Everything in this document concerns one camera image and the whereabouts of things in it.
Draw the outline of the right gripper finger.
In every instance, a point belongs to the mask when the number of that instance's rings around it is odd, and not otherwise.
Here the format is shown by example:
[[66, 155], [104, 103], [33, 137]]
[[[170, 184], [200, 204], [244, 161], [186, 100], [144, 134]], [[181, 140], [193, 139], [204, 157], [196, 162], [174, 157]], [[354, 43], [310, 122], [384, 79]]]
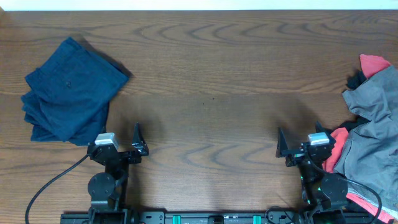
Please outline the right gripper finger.
[[316, 133], [325, 133], [325, 134], [330, 133], [330, 131], [327, 128], [324, 128], [319, 121], [315, 122], [315, 131]]
[[278, 151], [288, 151], [289, 147], [285, 138], [285, 134], [282, 128], [278, 128], [278, 143], [277, 143]]

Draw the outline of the grey shorts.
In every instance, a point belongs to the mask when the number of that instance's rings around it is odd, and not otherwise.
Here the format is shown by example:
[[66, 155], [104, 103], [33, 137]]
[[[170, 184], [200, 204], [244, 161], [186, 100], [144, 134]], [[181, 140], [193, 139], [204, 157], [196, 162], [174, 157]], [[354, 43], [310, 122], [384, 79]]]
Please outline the grey shorts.
[[397, 217], [397, 69], [380, 71], [343, 98], [367, 123], [349, 131], [333, 170], [373, 189], [383, 209]]

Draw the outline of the red shorts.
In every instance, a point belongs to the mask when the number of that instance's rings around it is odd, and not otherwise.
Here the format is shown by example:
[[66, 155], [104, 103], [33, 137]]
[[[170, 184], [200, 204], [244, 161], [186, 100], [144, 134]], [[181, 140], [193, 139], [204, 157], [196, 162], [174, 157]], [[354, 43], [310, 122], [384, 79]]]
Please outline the red shorts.
[[[390, 62], [385, 60], [383, 57], [375, 55], [361, 54], [359, 56], [359, 60], [361, 63], [361, 71], [367, 79], [391, 66]], [[331, 136], [336, 140], [336, 143], [332, 149], [332, 155], [322, 164], [323, 169], [327, 172], [333, 172], [338, 160], [341, 158], [343, 146], [348, 139], [349, 132], [347, 132], [345, 128], [339, 127], [331, 133]], [[360, 196], [357, 193], [347, 193], [346, 197], [370, 214], [376, 214], [378, 205], [373, 205], [363, 196]]]

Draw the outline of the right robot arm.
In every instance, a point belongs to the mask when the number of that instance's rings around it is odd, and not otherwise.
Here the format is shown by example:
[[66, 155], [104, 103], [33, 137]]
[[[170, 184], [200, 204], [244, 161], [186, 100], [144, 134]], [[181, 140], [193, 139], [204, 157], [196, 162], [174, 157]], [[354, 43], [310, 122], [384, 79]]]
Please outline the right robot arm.
[[315, 214], [334, 212], [347, 204], [348, 184], [339, 175], [322, 168], [336, 141], [319, 122], [315, 123], [315, 130], [308, 135], [308, 141], [294, 147], [288, 143], [282, 128], [277, 131], [276, 157], [285, 158], [287, 167], [298, 167], [303, 199], [307, 202], [305, 208], [293, 215], [293, 223], [314, 223]]

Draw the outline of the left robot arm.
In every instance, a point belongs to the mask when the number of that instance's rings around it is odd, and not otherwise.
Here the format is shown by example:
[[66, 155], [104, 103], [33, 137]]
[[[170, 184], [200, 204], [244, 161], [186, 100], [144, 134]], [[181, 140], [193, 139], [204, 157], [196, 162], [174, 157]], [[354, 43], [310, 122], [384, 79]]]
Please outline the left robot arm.
[[125, 204], [129, 166], [140, 163], [143, 156], [149, 155], [138, 123], [134, 126], [131, 145], [132, 150], [120, 152], [116, 135], [101, 133], [88, 146], [90, 159], [104, 166], [105, 170], [88, 182], [91, 207], [87, 223], [139, 223], [138, 213]]

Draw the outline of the folded navy blue shorts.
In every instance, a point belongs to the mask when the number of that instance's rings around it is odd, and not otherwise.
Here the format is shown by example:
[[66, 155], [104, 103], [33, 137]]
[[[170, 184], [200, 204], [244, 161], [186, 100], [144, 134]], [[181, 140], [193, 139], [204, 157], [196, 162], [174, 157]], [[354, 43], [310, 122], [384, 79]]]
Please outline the folded navy blue shorts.
[[21, 100], [31, 140], [86, 146], [105, 128], [109, 102], [129, 77], [69, 37], [25, 80], [30, 91]]

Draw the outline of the black garment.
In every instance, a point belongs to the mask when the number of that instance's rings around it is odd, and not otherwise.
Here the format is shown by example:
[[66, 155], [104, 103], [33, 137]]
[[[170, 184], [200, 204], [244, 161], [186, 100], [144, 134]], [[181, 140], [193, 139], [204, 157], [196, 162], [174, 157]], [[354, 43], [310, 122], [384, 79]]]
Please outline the black garment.
[[[346, 86], [350, 90], [355, 90], [366, 80], [367, 80], [367, 78], [365, 77], [364, 73], [360, 70], [357, 70], [357, 72], [352, 77], [348, 78]], [[366, 119], [360, 115], [356, 115], [354, 121], [345, 121], [344, 123], [342, 123], [340, 125], [340, 127], [345, 128], [347, 130], [347, 132], [350, 132], [352, 129], [354, 129], [362, 124], [366, 124], [368, 122], [369, 122], [368, 119]]]

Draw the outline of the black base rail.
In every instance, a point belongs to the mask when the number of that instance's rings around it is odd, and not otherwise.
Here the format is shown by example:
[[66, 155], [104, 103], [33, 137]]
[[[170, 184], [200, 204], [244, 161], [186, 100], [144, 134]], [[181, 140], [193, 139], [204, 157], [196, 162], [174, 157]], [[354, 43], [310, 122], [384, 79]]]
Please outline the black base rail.
[[280, 224], [280, 223], [377, 223], [367, 212], [315, 213], [312, 217], [293, 211], [269, 209], [264, 213], [171, 213], [142, 212], [130, 210], [120, 212], [65, 213], [61, 224]]

